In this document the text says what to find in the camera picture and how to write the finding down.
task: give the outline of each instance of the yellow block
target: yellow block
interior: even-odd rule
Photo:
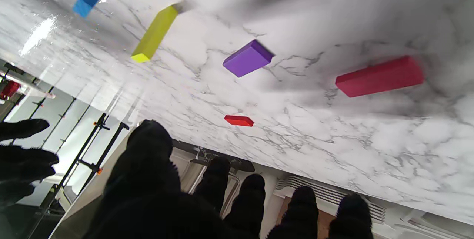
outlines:
[[[168,6],[159,11],[147,32],[143,35],[142,40],[137,45],[137,48],[135,48],[135,51],[132,53],[132,59],[136,62],[149,61],[156,52],[156,49],[158,49],[161,40],[163,40],[171,24],[173,24],[176,16],[178,16],[178,11],[176,11],[173,6]]]

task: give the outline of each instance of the black metal frame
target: black metal frame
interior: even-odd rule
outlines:
[[[122,131],[123,128],[129,130],[129,127],[127,124],[121,122],[117,128],[117,131],[115,131],[115,134],[112,136],[112,139],[110,140],[109,144],[105,147],[105,150],[104,152],[102,153],[102,156],[100,156],[99,160],[97,161],[97,164],[90,164],[90,163],[87,163],[85,161],[83,161],[81,159],[81,155],[83,154],[84,150],[86,150],[86,147],[88,146],[89,142],[91,141],[91,139],[93,139],[93,136],[96,135],[96,132],[97,130],[101,130],[101,129],[105,129],[105,130],[110,130],[110,128],[107,128],[105,126],[105,121],[107,120],[106,119],[106,116],[107,114],[103,113],[100,118],[97,120],[97,122],[94,123],[94,128],[93,130],[91,131],[91,133],[89,134],[89,137],[86,139],[86,141],[84,142],[83,146],[81,147],[81,150],[79,150],[79,152],[77,153],[77,156],[76,158],[74,158],[73,162],[71,163],[71,166],[69,166],[68,170],[66,171],[66,173],[64,174],[63,178],[61,179],[60,183],[58,183],[57,185],[54,185],[54,192],[53,192],[53,195],[50,196],[50,199],[49,201],[46,203],[46,207],[43,207],[41,209],[41,212],[39,212],[41,215],[40,217],[36,220],[36,222],[34,223],[32,229],[30,230],[28,236],[27,236],[27,239],[30,239],[32,237],[32,235],[34,234],[34,232],[36,231],[36,229],[38,228],[39,224],[41,223],[41,221],[44,219],[44,217],[46,216],[47,214],[47,211],[49,210],[49,208],[51,207],[52,203],[54,202],[54,200],[56,199],[56,195],[58,194],[59,190],[61,188],[64,187],[64,183],[66,182],[66,180],[68,179],[68,176],[71,174],[71,171],[73,171],[73,168],[79,164],[83,164],[83,165],[86,165],[88,168],[90,168],[92,170],[92,172],[90,173],[88,179],[86,180],[86,182],[84,183],[83,187],[81,188],[81,191],[78,193],[78,196],[80,195],[80,193],[84,190],[85,186],[88,184],[88,182],[90,182],[90,180],[93,178],[94,174],[97,173],[99,171],[99,168],[100,168],[100,165],[102,164],[102,162],[104,161],[105,159],[105,156],[107,156],[107,153],[110,151],[110,149],[112,148],[113,144],[115,143],[115,141],[117,140],[117,138],[119,137],[119,134],[120,132]]]

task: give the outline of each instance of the white marble table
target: white marble table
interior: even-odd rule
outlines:
[[[153,60],[130,55],[182,0],[0,0],[0,57],[185,142],[474,224],[474,0],[187,0]],[[236,78],[257,38],[276,56]],[[337,75],[410,54],[423,85],[348,98]],[[230,126],[243,114],[254,127]]]

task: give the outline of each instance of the finger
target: finger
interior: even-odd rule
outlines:
[[[56,171],[50,165],[38,162],[25,162],[21,166],[18,181],[30,183],[36,180],[43,180],[54,174],[56,174]]]
[[[45,165],[59,163],[56,154],[40,148],[23,149],[21,146],[0,146],[0,160],[8,163],[37,161]]]
[[[27,161],[8,163],[0,161],[0,183],[22,182],[30,183],[52,176],[56,171],[47,164]]]
[[[49,123],[44,119],[27,119],[19,122],[0,123],[0,141],[14,138],[28,138],[44,131]]]
[[[0,210],[15,204],[18,200],[34,192],[30,183],[4,183],[0,185]]]

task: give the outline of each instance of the pink block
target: pink block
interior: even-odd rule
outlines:
[[[373,67],[340,75],[336,86],[348,97],[422,84],[423,72],[416,61],[404,56]]]

